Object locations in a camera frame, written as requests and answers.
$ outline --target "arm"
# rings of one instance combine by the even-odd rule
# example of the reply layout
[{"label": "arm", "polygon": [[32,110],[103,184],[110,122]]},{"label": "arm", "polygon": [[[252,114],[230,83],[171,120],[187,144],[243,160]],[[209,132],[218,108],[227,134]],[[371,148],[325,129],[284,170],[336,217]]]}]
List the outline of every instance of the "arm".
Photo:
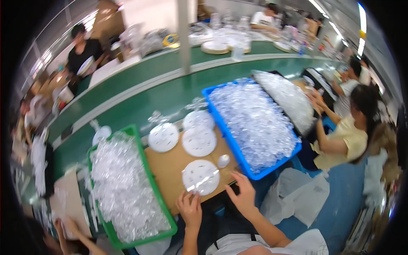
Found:
[{"label": "arm", "polygon": [[64,255],[70,255],[71,253],[69,252],[69,249],[68,249],[68,246],[67,246],[67,241],[65,240],[65,237],[64,237],[64,231],[62,230],[61,219],[60,218],[58,218],[54,222],[54,227],[57,230],[58,239],[60,241],[60,246],[61,246],[62,253]]},{"label": "arm", "polygon": [[291,240],[277,227],[272,225],[255,207],[255,189],[249,182],[248,178],[238,172],[232,172],[231,176],[237,180],[239,186],[239,195],[229,185],[225,185],[225,190],[231,201],[242,213],[242,215],[249,220],[255,229],[265,240],[270,247],[286,247]]},{"label": "arm", "polygon": [[190,192],[186,196],[184,194],[183,191],[176,200],[176,207],[186,223],[183,255],[198,255],[197,237],[202,220],[201,197],[196,193],[190,203],[193,193]]},{"label": "arm", "polygon": [[322,120],[318,120],[316,124],[317,142],[319,143],[319,149],[329,155],[343,154],[347,155],[348,147],[344,140],[332,139],[328,140],[324,132]]},{"label": "arm", "polygon": [[340,85],[337,84],[337,80],[336,80],[336,79],[333,80],[332,88],[334,89],[334,91],[337,92],[337,94],[339,94],[339,96],[344,95],[344,91],[343,91],[343,89],[340,87]]},{"label": "arm", "polygon": [[251,24],[251,28],[253,29],[263,29],[263,30],[268,30],[271,31],[273,33],[276,33],[276,29],[273,27],[267,27],[267,26],[262,26],[262,25],[258,25],[258,24]]},{"label": "arm", "polygon": [[82,232],[79,230],[78,225],[69,216],[66,218],[65,226],[67,230],[71,231],[78,239],[83,243],[90,252],[95,255],[107,255],[101,248],[99,248],[94,242],[89,240]]}]

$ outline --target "stool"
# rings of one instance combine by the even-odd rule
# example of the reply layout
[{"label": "stool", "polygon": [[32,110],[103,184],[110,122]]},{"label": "stool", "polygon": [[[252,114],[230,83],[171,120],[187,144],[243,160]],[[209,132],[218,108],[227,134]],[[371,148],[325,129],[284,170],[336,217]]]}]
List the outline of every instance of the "stool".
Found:
[{"label": "stool", "polygon": [[297,157],[297,155],[293,156],[290,161],[293,164],[293,168],[297,169],[299,171],[301,171],[302,173],[308,173],[310,177],[314,178],[315,176],[317,176],[318,174],[320,174],[321,172],[323,172],[323,170],[317,170],[317,171],[309,171],[306,168],[304,168],[302,166],[302,164],[300,163],[299,158]]},{"label": "stool", "polygon": [[336,129],[336,125],[331,121],[329,116],[326,116],[322,119],[323,126],[328,126],[331,131],[334,131]]}]

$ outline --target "white plastic bag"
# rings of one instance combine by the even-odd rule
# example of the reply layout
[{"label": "white plastic bag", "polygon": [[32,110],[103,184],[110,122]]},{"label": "white plastic bag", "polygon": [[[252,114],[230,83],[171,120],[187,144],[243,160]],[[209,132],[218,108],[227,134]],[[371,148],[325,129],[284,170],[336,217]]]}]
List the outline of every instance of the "white plastic bag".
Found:
[{"label": "white plastic bag", "polygon": [[272,224],[294,215],[310,227],[330,193],[330,185],[318,175],[311,178],[293,168],[286,168],[270,187],[261,206],[261,213]]}]

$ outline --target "white t-shirt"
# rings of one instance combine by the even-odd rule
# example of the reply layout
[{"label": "white t-shirt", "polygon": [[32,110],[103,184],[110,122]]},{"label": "white t-shirt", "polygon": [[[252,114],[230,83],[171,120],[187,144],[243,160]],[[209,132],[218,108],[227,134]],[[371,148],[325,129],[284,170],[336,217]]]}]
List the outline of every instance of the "white t-shirt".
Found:
[{"label": "white t-shirt", "polygon": [[370,85],[371,77],[370,72],[364,66],[361,66],[361,73],[360,73],[360,83],[364,85]]},{"label": "white t-shirt", "polygon": [[350,95],[353,89],[359,84],[356,80],[348,80],[345,83],[340,84],[344,95],[339,96],[334,102],[333,109],[334,112],[344,118],[350,114]]},{"label": "white t-shirt", "polygon": [[24,127],[32,125],[38,127],[44,117],[47,115],[47,111],[44,108],[46,100],[41,100],[42,95],[36,95],[31,99],[30,102],[30,111],[24,116]]},{"label": "white t-shirt", "polygon": [[263,11],[256,12],[251,19],[251,24],[261,25],[265,27],[272,27],[274,18],[265,15]]},{"label": "white t-shirt", "polygon": [[255,235],[256,241],[251,241],[250,234],[229,234],[217,240],[217,249],[211,245],[206,255],[237,255],[252,246],[264,246],[272,253],[283,253],[290,255],[328,255],[326,242],[318,229],[311,229],[293,240],[285,248],[271,248],[265,243],[260,235]]}]

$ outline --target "green workbench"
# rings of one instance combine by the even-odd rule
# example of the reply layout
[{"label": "green workbench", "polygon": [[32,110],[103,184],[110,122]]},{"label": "green workbench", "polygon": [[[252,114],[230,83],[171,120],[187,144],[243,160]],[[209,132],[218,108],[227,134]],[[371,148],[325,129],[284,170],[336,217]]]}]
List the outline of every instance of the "green workbench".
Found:
[{"label": "green workbench", "polygon": [[[279,53],[282,54],[285,52],[273,47],[271,42],[253,42],[252,51],[248,55]],[[191,49],[191,64],[201,64],[208,61],[228,58],[230,56],[230,53],[224,55],[209,55],[201,52],[199,47],[194,47]],[[328,62],[333,65],[340,65],[339,62],[332,61],[328,58],[274,58],[238,62],[205,69],[167,81],[136,94],[102,112],[96,119],[101,126],[110,126],[113,132],[130,124],[136,124],[140,129],[140,135],[145,136],[153,128],[147,119],[154,110],[159,110],[163,115],[172,115],[170,122],[181,120],[189,113],[189,111],[184,110],[184,106],[191,103],[193,98],[202,96],[201,90],[206,87],[226,83],[241,77],[249,77],[253,69],[263,71],[278,70],[282,75],[289,75],[295,79],[299,77],[303,68],[324,68]],[[178,68],[180,68],[179,52],[169,51],[138,63],[108,78],[101,84],[96,85],[91,90],[82,94],[74,104],[58,116],[49,127],[49,141],[53,142],[67,126],[73,124],[94,108],[98,108],[100,104],[111,97],[141,82]],[[85,87],[85,82],[86,79],[82,81],[80,86]],[[77,164],[87,165],[86,153],[92,145],[94,134],[95,130],[90,125],[84,125],[55,149],[55,180],[62,177],[66,171],[72,169],[72,167]],[[83,180],[79,181],[78,184],[80,193],[85,198],[92,235],[97,236],[98,234],[104,233],[102,226],[99,226],[98,232],[95,231],[90,215],[89,192],[85,189]]]}]

